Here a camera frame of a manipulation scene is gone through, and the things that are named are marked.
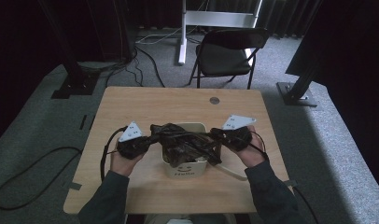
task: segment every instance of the cardboard box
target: cardboard box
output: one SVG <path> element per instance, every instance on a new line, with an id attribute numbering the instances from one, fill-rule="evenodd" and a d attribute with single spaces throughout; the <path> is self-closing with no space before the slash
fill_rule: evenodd
<path id="1" fill-rule="evenodd" d="M 177 123 L 176 125 L 182 127 L 186 131 L 196 132 L 196 133 L 206 133 L 206 127 L 202 123 Z M 207 160 L 204 157 L 196 159 L 196 162 L 184 162 L 173 168 L 166 160 L 163 158 L 163 166 L 167 176 L 174 179 L 184 179 L 198 177 L 204 174 L 204 169 L 206 168 Z"/>

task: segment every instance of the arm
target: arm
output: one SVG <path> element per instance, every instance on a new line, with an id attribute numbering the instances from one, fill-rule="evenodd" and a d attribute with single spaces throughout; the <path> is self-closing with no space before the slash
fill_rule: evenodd
<path id="1" fill-rule="evenodd" d="M 262 143 L 253 133 L 252 144 L 262 149 Z M 249 146 L 234 152 L 245 164 L 254 205 L 265 223 L 305 223 L 298 211 L 297 201 L 288 187 L 274 174 L 270 163 Z"/>
<path id="2" fill-rule="evenodd" d="M 123 223 L 128 176 L 142 158 L 140 155 L 128 160 L 119 153 L 111 153 L 110 170 L 91 200 L 79 211 L 80 223 Z"/>

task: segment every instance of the gray carpet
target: gray carpet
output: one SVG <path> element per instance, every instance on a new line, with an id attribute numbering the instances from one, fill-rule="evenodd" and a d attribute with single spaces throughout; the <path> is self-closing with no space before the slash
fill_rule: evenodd
<path id="1" fill-rule="evenodd" d="M 151 30 L 142 35 L 158 32 L 172 30 Z M 300 43 L 300 39 L 271 37 L 258 54 L 252 85 L 252 89 L 262 92 L 289 177 L 298 181 L 299 189 L 312 205 L 320 223 L 379 223 L 379 187 L 329 98 L 327 89 L 316 83 L 311 85 L 310 91 L 321 108 L 312 109 L 285 105 L 276 88 L 276 82 L 297 80 L 297 77 L 285 75 L 285 71 Z M 178 39 L 167 38 L 157 44 L 137 46 L 155 59 L 166 87 L 194 88 L 195 83 L 190 86 L 186 84 L 195 60 L 195 44 L 188 43 L 184 65 L 177 64 L 178 44 Z M 140 51 L 136 59 L 144 75 L 143 85 L 160 87 L 150 59 Z M 106 66 L 106 63 L 81 64 Z M 127 69 L 135 72 L 137 80 L 140 80 L 136 61 L 128 65 Z M 108 74 L 103 72 L 100 76 L 93 95 L 71 96 L 66 100 L 50 99 L 65 79 L 63 67 L 59 66 L 45 76 L 0 139 L 0 185 L 56 147 L 84 147 Z M 227 84 L 228 79 L 206 78 L 201 87 L 246 88 L 247 76 L 237 77 Z M 112 76 L 108 85 L 138 86 L 134 74 L 125 70 Z M 51 154 L 4 188 L 0 201 L 5 206 L 27 202 L 75 154 L 74 150 L 69 149 Z M 67 186 L 78 162 L 79 157 L 33 203 L 19 210 L 0 210 L 0 223 L 78 223 L 76 217 L 63 211 Z M 302 215 L 309 223 L 314 223 L 303 200 L 298 197 L 298 201 Z M 251 219 L 253 223 L 260 223 L 255 214 L 251 215 Z"/>

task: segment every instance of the wooden table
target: wooden table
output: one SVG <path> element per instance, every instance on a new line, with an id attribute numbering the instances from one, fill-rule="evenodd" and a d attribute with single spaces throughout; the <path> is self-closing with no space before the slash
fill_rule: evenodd
<path id="1" fill-rule="evenodd" d="M 212 97 L 217 97 L 219 103 L 211 104 Z M 99 162 L 103 148 L 118 128 L 134 120 L 144 135 L 150 136 L 151 124 L 201 122 L 210 131 L 213 127 L 221 128 L 230 114 L 257 119 L 254 126 L 265 142 L 271 165 L 281 180 L 287 180 L 286 167 L 259 91 L 109 87 L 105 90 L 73 179 L 73 183 L 81 188 L 69 190 L 64 211 L 78 213 L 100 186 Z M 245 175 L 245 167 L 239 158 L 225 147 L 221 151 L 222 164 Z M 256 212 L 248 182 L 217 167 L 207 164 L 204 174 L 196 178 L 167 177 L 160 144 L 149 148 L 130 178 L 127 214 Z"/>

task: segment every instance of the white desk frame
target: white desk frame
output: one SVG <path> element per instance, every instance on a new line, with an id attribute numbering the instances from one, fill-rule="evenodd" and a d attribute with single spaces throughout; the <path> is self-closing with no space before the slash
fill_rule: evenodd
<path id="1" fill-rule="evenodd" d="M 253 14 L 215 11 L 187 11 L 186 0 L 183 0 L 181 46 L 178 63 L 184 64 L 186 62 L 187 25 L 254 28 L 256 27 L 257 19 L 259 17 L 261 4 L 262 0 L 258 0 Z"/>

